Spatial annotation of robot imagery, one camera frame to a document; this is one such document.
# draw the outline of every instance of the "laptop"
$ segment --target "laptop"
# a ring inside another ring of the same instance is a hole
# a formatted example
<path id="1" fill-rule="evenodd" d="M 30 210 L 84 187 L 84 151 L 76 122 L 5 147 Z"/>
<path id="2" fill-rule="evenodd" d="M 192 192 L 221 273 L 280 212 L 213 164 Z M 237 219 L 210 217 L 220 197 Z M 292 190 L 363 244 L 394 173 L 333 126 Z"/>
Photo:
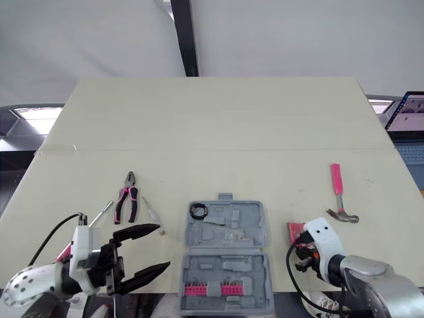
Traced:
<path id="1" fill-rule="evenodd" d="M 386 130 L 419 189 L 424 189 L 424 91 L 408 91 Z"/>

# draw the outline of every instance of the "hammer head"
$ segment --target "hammer head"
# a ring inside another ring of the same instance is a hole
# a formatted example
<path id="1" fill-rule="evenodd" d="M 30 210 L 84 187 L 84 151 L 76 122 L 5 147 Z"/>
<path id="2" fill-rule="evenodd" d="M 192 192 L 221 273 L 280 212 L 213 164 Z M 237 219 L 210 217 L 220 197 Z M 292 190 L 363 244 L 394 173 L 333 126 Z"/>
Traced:
<path id="1" fill-rule="evenodd" d="M 349 215 L 345 211 L 339 211 L 338 213 L 336 213 L 333 210 L 328 209 L 327 213 L 340 222 L 351 222 L 351 223 L 359 222 L 358 215 Z"/>

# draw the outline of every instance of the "tool case latch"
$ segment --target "tool case latch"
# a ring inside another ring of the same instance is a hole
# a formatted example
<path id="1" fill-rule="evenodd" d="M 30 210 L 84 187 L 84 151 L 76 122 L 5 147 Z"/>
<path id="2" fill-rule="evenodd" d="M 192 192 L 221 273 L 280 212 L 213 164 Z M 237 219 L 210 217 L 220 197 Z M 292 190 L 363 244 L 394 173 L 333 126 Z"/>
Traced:
<path id="1" fill-rule="evenodd" d="M 232 193 L 218 193 L 218 200 L 232 201 L 233 200 L 233 194 Z"/>

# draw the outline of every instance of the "pink hammer handle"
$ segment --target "pink hammer handle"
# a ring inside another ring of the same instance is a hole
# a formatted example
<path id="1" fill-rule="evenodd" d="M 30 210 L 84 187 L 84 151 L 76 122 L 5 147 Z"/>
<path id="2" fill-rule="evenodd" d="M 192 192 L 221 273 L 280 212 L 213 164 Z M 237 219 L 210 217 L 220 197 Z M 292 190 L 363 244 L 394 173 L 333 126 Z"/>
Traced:
<path id="1" fill-rule="evenodd" d="M 333 180 L 333 189 L 336 195 L 343 194 L 343 183 L 342 175 L 340 173 L 340 164 L 332 164 L 331 169 L 331 179 Z"/>

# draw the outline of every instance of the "black cable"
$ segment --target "black cable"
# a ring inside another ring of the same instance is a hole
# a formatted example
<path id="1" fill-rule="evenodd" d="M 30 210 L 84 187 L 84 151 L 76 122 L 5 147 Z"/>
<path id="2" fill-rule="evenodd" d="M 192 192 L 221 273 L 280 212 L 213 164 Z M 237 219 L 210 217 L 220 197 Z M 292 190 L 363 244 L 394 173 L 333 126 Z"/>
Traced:
<path id="1" fill-rule="evenodd" d="M 343 313 L 343 306 L 345 305 L 345 299 L 346 299 L 345 283 L 341 283 L 340 286 L 342 287 L 342 292 L 340 294 L 340 299 L 339 299 L 339 315 L 340 315 L 340 318 L 345 318 L 345 314 Z"/>
<path id="2" fill-rule="evenodd" d="M 294 248 L 296 247 L 297 243 L 294 242 L 290 247 L 289 250 L 287 251 L 286 254 L 286 266 L 287 266 L 287 271 L 289 272 L 289 276 L 290 276 L 290 280 L 293 283 L 294 288 L 296 289 L 297 293 L 299 294 L 300 297 L 302 297 L 308 304 L 310 304 L 312 307 L 319 309 L 321 311 L 324 311 L 325 313 L 333 313 L 333 314 L 340 314 L 340 312 L 342 314 L 365 314 L 365 313 L 370 313 L 369 310 L 355 310 L 355 311 L 345 311 L 343 309 L 340 310 L 331 310 L 331 309 L 327 309 L 324 307 L 321 307 L 319 305 L 317 305 L 316 303 L 312 302 L 311 300 L 309 300 L 308 297 L 305 296 L 305 294 L 300 290 L 300 287 L 298 286 L 298 284 L 296 283 L 296 280 L 293 276 L 293 272 L 292 269 L 290 268 L 290 254 L 293 252 Z"/>
<path id="3" fill-rule="evenodd" d="M 202 215 L 196 215 L 196 212 L 199 211 L 200 209 L 203 210 L 203 214 Z M 191 204 L 190 215 L 195 220 L 203 220 L 207 215 L 207 206 L 204 205 L 203 203 L 193 203 L 193 204 Z"/>
<path id="4" fill-rule="evenodd" d="M 52 229 L 52 231 L 50 232 L 50 234 L 46 237 L 46 239 L 44 240 L 44 242 L 41 244 L 41 246 L 38 248 L 38 250 L 35 252 L 34 256 L 32 257 L 31 261 L 29 262 L 28 266 L 31 266 L 34 264 L 35 260 L 38 258 L 38 255 L 40 255 L 41 251 L 43 250 L 43 248 L 46 246 L 47 242 L 52 238 L 53 234 L 66 222 L 68 222 L 70 219 L 73 219 L 74 217 L 79 217 L 82 213 L 76 213 L 71 215 L 70 217 L 67 217 L 66 219 L 64 219 L 62 222 L 60 222 L 59 224 L 57 224 L 54 229 Z"/>

